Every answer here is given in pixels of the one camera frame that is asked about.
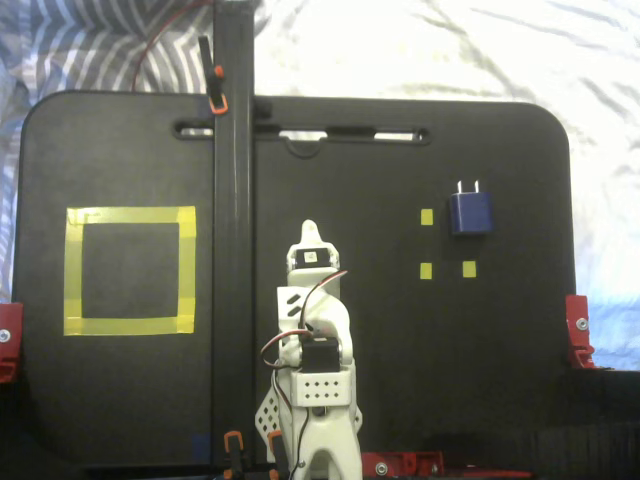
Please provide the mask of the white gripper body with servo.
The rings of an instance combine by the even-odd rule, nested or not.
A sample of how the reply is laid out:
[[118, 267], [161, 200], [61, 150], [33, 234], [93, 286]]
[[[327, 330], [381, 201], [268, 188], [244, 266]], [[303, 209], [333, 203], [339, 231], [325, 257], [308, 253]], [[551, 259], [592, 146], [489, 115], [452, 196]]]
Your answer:
[[330, 242], [294, 244], [286, 261], [288, 286], [314, 286], [340, 270], [339, 252]]

